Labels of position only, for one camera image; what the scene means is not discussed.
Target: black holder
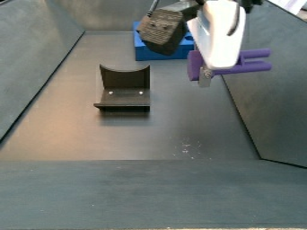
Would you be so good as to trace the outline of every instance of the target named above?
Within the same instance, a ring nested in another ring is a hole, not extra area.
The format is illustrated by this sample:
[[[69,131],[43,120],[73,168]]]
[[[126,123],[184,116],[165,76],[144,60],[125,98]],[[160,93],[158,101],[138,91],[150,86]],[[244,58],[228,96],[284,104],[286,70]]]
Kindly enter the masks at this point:
[[[117,71],[99,65],[102,93],[99,103],[93,106],[99,110],[149,111],[149,66],[133,71]]]

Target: blue object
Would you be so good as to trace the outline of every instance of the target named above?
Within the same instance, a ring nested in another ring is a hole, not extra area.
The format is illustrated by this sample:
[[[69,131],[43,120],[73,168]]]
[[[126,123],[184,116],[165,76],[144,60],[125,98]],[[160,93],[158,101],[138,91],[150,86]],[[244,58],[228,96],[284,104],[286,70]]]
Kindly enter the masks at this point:
[[[194,49],[194,41],[190,32],[185,33],[174,53],[170,56],[164,56],[152,52],[145,46],[144,42],[138,38],[138,33],[136,32],[137,25],[138,22],[133,22],[136,61],[186,59],[188,52]]]

